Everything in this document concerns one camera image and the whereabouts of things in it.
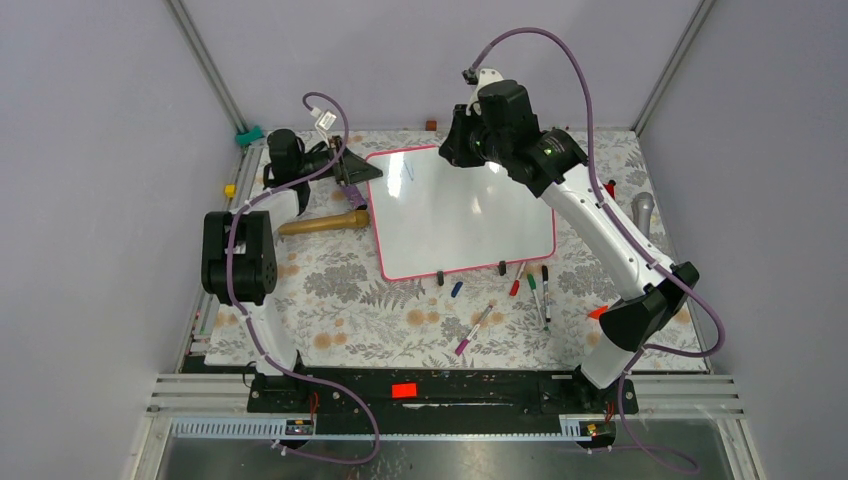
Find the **pink framed whiteboard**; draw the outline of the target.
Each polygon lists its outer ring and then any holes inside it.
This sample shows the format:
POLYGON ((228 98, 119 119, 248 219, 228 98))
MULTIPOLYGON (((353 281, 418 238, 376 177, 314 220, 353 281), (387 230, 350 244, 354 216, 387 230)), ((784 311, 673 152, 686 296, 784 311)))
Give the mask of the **pink framed whiteboard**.
POLYGON ((499 165, 457 168, 435 146, 372 153, 368 181, 382 276, 389 281, 544 259, 556 215, 499 165))

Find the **blue marker cap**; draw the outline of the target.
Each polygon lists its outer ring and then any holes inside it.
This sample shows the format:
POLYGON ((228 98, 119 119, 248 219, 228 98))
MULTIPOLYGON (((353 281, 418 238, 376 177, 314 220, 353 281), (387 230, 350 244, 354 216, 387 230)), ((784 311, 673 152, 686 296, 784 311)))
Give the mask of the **blue marker cap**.
POLYGON ((462 287, 463 287, 462 281, 456 282, 455 285, 453 286, 452 290, 451 290, 451 297, 456 298, 459 295, 462 287))

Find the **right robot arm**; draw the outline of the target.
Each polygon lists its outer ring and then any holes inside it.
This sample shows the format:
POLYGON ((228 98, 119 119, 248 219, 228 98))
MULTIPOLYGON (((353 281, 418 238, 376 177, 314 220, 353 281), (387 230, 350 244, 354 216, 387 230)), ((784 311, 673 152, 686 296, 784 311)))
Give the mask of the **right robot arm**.
POLYGON ((469 102, 453 109, 440 156, 461 168, 504 167, 576 231, 620 296, 602 313, 601 338, 573 386, 577 405, 597 412, 612 400, 612 384, 639 349, 684 306, 699 273, 689 262, 675 263, 630 223, 569 133, 540 128, 524 86, 497 72, 472 84, 469 102))

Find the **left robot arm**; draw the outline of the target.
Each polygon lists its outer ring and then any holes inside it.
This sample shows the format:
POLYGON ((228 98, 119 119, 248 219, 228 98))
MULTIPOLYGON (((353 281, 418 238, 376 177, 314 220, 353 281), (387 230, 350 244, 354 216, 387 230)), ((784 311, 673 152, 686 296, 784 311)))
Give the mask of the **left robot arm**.
POLYGON ((358 187, 381 178, 383 172, 344 146, 340 136, 306 147, 294 131, 278 129, 267 136, 266 152, 260 194, 235 210, 213 211, 204 217, 201 284, 220 304, 235 308, 254 344, 251 361, 258 372, 279 375, 295 370, 300 359, 294 342, 264 306, 281 270, 275 244, 281 238, 280 228, 293 225, 304 233, 368 225, 366 202, 358 187), (310 183, 323 179, 337 184, 352 211, 304 220, 310 183))

